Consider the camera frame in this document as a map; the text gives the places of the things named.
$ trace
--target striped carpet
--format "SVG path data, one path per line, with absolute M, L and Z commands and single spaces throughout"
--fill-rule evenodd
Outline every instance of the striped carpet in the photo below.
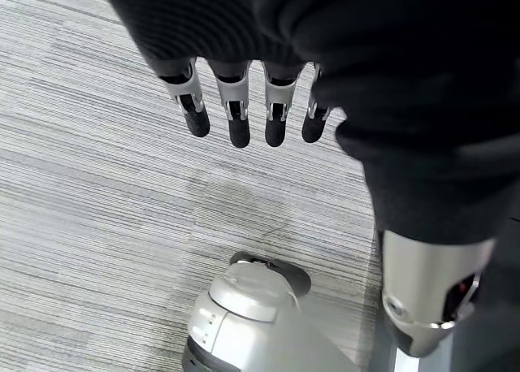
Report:
M 0 370 L 177 371 L 195 297 L 237 250 L 284 257 L 314 281 L 303 304 L 360 366 L 379 270 L 362 169 L 332 114 L 301 139 L 312 68 L 284 144 L 235 149 L 197 62 L 204 139 L 145 65 L 106 0 L 0 0 Z

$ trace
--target silver metal joint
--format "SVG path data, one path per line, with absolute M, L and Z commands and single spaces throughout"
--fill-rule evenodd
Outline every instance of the silver metal joint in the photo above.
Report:
M 282 112 L 281 121 L 284 122 L 287 119 L 287 115 L 289 110 L 291 109 L 291 105 L 293 104 L 293 96 L 294 90 L 296 89 L 297 79 L 289 85 L 273 85 L 267 79 L 266 74 L 266 109 L 267 109 L 267 118 L 272 121 L 273 120 L 273 108 L 274 104 L 283 104 L 284 109 Z
M 245 71 L 245 76 L 237 82 L 224 82 L 216 78 L 220 93 L 220 102 L 226 111 L 227 120 L 234 120 L 231 111 L 231 102 L 239 102 L 240 120 L 247 119 L 249 106 L 249 66 Z
M 189 80 L 183 84 L 168 84 L 165 83 L 166 88 L 171 96 L 171 99 L 177 103 L 180 112 L 187 114 L 186 105 L 183 103 L 181 96 L 190 96 L 196 112 L 204 110 L 204 101 L 202 100 L 202 87 L 198 79 L 197 69 L 195 68 L 195 59 L 191 59 L 189 63 L 189 70 L 191 76 Z

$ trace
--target silver plastic housing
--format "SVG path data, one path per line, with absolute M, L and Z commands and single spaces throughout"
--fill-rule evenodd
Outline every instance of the silver plastic housing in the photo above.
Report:
M 495 240 L 476 244 L 427 244 L 386 231 L 383 238 L 383 307 L 393 325 L 410 339 L 402 350 L 425 357 L 458 322 L 474 309 L 470 297 L 489 263 Z M 443 320 L 449 290 L 474 275 L 475 280 L 456 311 Z
M 167 91 L 169 92 L 171 99 L 177 103 L 180 108 L 180 112 L 187 114 L 188 111 L 184 108 L 180 101 L 180 96 L 190 95 L 195 105 L 196 112 L 202 112 L 204 110 L 204 101 L 202 100 L 202 87 L 201 81 L 198 79 L 197 69 L 195 68 L 195 60 L 190 60 L 190 73 L 189 80 L 183 84 L 168 84 L 165 83 Z

